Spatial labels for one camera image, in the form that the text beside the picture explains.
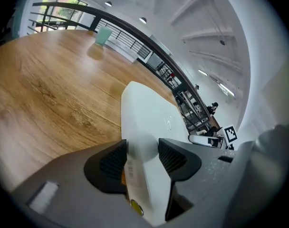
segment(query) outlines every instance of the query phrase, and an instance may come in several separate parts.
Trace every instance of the white wall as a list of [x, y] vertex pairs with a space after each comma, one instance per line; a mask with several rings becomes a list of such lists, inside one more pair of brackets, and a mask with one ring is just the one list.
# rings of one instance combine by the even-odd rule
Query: white wall
[[34, 3], [34, 0], [25, 0], [25, 3], [23, 4], [24, 8], [22, 11], [21, 21], [20, 21], [19, 31], [18, 31], [19, 37], [27, 35], [27, 31], [28, 31], [27, 26], [30, 24], [29, 13], [31, 12], [33, 3]]
[[[35, 3], [35, 2], [42, 2], [43, 0], [33, 0], [32, 3]], [[35, 12], [35, 13], [39, 13], [39, 10], [40, 10], [40, 6], [31, 6], [30, 8], [30, 11], [31, 12]], [[29, 14], [29, 18], [30, 19], [33, 19], [33, 20], [36, 20], [37, 19], [37, 15], [36, 14]]]
[[200, 75], [197, 80], [200, 89], [198, 93], [200, 94], [203, 102], [209, 106], [214, 102], [219, 104], [214, 117], [221, 127], [225, 127], [233, 124], [236, 126], [239, 119], [241, 104], [239, 104], [232, 96], [227, 96], [222, 92], [217, 83], [213, 82], [211, 79], [205, 75]]
[[154, 41], [157, 45], [159, 45], [160, 48], [161, 48], [163, 51], [166, 52], [166, 54], [168, 54], [168, 55], [171, 55], [171, 54], [172, 54], [172, 52], [171, 52], [163, 43], [161, 43], [159, 40], [157, 40], [154, 35], [151, 35], [150, 38], [151, 38], [151, 40]]
[[289, 124], [289, 56], [277, 74], [260, 91], [255, 117], [238, 131], [236, 146], [254, 140], [278, 124]]
[[[94, 20], [94, 18], [95, 18], [95, 16], [92, 15], [92, 14], [83, 13], [81, 18], [80, 18], [79, 23], [90, 27], [92, 22], [93, 22], [93, 20]], [[83, 27], [80, 27], [80, 26], [77, 26], [76, 29], [86, 30], [86, 28], [83, 28]]]
[[280, 90], [266, 91], [267, 85], [273, 88], [272, 80], [289, 61], [289, 36], [266, 0], [229, 2], [243, 27], [250, 57], [249, 97], [242, 106], [245, 113], [239, 119], [238, 137], [239, 141], [253, 140], [273, 125], [284, 123], [283, 119], [289, 119], [284, 106], [289, 104], [289, 97], [283, 98], [289, 94], [287, 74], [278, 80], [281, 82], [277, 83]]
[[241, 126], [255, 116], [261, 90], [282, 67], [289, 54], [289, 37], [266, 0], [229, 0], [246, 36], [250, 55], [249, 99]]

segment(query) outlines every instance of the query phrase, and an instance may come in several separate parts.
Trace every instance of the person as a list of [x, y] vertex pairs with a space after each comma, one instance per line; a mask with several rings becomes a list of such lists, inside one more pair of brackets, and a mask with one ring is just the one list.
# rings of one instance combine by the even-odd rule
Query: person
[[192, 104], [194, 105], [194, 107], [196, 107], [198, 105], [198, 103], [196, 101], [194, 101]]
[[213, 137], [216, 134], [217, 131], [218, 131], [218, 129], [215, 126], [213, 126], [208, 131], [207, 130], [201, 130], [201, 131], [196, 132], [196, 135], [202, 135], [202, 136], [206, 136], [206, 137]]
[[234, 150], [233, 144], [230, 144], [229, 146], [226, 146], [226, 150]]
[[207, 107], [210, 116], [213, 116], [215, 114], [215, 111], [216, 111], [218, 106], [219, 106], [219, 104], [217, 102], [214, 102], [214, 103], [212, 103], [212, 106]]
[[211, 147], [220, 148], [218, 139], [211, 139]]

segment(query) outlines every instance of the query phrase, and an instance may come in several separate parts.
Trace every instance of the window frame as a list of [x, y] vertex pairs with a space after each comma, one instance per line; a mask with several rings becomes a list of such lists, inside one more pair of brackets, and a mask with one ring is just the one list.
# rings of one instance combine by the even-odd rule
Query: window frame
[[[81, 0], [77, 0], [77, 1], [78, 1], [77, 4], [79, 4], [80, 2], [82, 2], [82, 3], [85, 3], [86, 6], [88, 5], [88, 3], [84, 2], [84, 1], [81, 1]], [[55, 8], [55, 7], [52, 8], [52, 10], [51, 10], [51, 12], [50, 12], [50, 15], [53, 14], [53, 12], [54, 12], [54, 8]], [[78, 10], [73, 9], [73, 10], [71, 11], [70, 15], [69, 15], [69, 18], [68, 18], [69, 20], [72, 19], [72, 17], [73, 17], [73, 15], [74, 15], [74, 12], [75, 12], [75, 11], [79, 12]], [[78, 19], [77, 19], [77, 21], [76, 21], [77, 23], [79, 23], [82, 14], [83, 14], [83, 12], [80, 13], [80, 15], [79, 15], [79, 17], [78, 17]], [[48, 21], [46, 20], [46, 22], [50, 22], [50, 18], [51, 18], [51, 17], [48, 16], [48, 14], [46, 14], [46, 17], [49, 17]]]

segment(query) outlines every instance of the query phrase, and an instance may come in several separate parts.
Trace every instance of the wood grain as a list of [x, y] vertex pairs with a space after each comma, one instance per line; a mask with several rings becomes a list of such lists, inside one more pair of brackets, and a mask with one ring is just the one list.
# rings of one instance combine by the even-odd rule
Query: wood grain
[[176, 105], [143, 65], [94, 41], [89, 31], [58, 30], [0, 47], [0, 181], [6, 190], [60, 155], [121, 139], [121, 94], [129, 82]]

